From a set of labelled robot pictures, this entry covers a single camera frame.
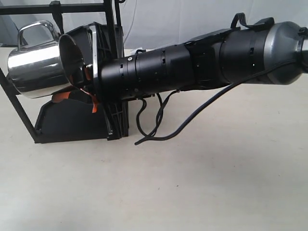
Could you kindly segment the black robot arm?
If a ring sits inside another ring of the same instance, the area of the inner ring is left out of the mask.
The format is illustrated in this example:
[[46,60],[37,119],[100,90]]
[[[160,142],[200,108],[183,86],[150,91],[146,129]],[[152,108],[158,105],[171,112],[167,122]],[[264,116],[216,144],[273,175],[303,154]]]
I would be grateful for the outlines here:
[[117,106],[124,101],[144,100],[162,92],[213,90],[219,92],[197,108],[176,131],[156,136],[154,128],[145,141],[166,141],[177,136],[202,110],[240,84],[288,85],[308,71],[308,30],[293,22],[276,23],[265,18],[248,25],[244,13],[235,15],[229,29],[215,31],[190,41],[139,51],[129,57],[92,66],[87,89],[52,97],[87,101],[93,111],[102,104]]

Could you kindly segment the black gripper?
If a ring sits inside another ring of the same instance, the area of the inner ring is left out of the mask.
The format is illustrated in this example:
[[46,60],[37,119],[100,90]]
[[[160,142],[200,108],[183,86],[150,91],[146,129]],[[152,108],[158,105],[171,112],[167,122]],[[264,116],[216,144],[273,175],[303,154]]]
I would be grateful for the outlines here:
[[91,43],[91,65],[83,65],[85,82],[92,81],[94,95],[84,89],[60,92],[52,95],[53,103],[63,100],[75,100],[92,105],[92,113],[87,117],[83,131],[84,140],[107,139],[117,140],[127,136],[127,103],[108,102],[103,93],[101,68],[114,58],[124,57],[123,29],[93,22],[87,26]]

